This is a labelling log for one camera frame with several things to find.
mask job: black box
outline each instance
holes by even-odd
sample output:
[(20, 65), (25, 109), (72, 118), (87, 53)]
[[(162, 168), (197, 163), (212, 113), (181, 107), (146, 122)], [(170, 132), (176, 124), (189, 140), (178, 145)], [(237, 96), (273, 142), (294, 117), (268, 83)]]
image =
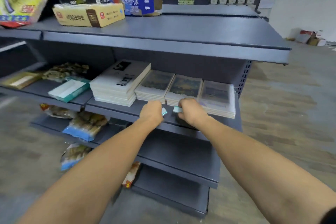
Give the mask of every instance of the black box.
[(59, 1), (61, 2), (61, 4), (71, 4), (71, 5), (106, 3), (106, 0), (59, 0)]

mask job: brown label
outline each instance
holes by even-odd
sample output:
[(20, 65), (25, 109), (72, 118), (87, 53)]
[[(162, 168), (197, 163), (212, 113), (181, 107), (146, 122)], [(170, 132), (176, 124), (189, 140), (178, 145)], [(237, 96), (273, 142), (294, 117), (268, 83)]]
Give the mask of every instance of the brown label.
[(86, 14), (87, 14), (87, 17), (89, 18), (91, 26), (95, 28), (100, 28), (100, 24), (99, 24), (96, 11), (94, 9), (86, 9)]

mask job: black sleeve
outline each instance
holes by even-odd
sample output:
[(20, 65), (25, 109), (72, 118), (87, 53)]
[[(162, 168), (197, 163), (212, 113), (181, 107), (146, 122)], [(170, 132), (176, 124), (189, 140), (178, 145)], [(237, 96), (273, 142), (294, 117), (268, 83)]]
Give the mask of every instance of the black sleeve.
[(336, 207), (331, 209), (321, 220), (320, 224), (335, 224), (336, 223)]

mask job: teal box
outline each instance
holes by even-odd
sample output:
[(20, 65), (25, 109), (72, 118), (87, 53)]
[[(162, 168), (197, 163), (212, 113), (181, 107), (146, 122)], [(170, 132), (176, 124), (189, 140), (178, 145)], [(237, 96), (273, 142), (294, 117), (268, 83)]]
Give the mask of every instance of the teal box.
[(49, 96), (60, 100), (62, 102), (68, 103), (75, 97), (80, 95), (82, 92), (90, 88), (90, 80), (83, 78), (70, 79), (69, 81), (63, 83), (62, 85), (49, 91)]

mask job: person's left hand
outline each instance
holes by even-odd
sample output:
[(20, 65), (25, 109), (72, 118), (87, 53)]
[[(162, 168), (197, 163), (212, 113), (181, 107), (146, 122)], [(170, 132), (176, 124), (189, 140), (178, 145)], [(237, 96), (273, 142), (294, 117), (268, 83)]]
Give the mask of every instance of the person's left hand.
[(140, 119), (151, 122), (157, 127), (162, 121), (162, 104), (159, 100), (148, 101), (140, 112)]

